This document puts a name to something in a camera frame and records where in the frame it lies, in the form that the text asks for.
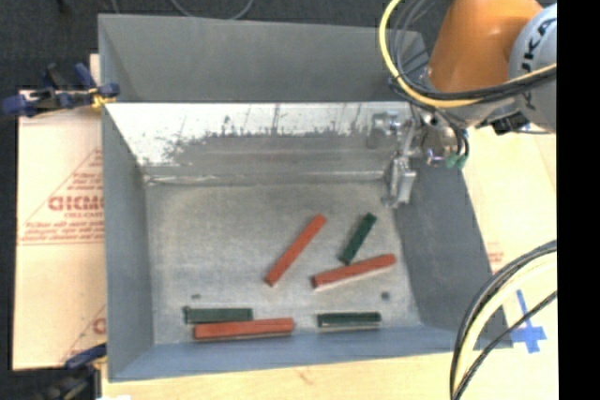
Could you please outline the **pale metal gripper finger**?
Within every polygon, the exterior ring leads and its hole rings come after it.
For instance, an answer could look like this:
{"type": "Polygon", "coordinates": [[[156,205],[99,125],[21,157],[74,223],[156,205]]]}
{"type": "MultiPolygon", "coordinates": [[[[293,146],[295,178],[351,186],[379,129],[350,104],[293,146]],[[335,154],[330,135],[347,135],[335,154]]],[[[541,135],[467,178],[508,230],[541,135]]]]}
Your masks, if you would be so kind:
{"type": "Polygon", "coordinates": [[[395,156],[384,175],[386,191],[382,203],[388,208],[397,208],[409,203],[416,176],[409,158],[395,156]]]}
{"type": "Polygon", "coordinates": [[[368,148],[383,148],[398,139],[402,126],[398,111],[385,111],[372,116],[371,129],[367,135],[368,148]]]}

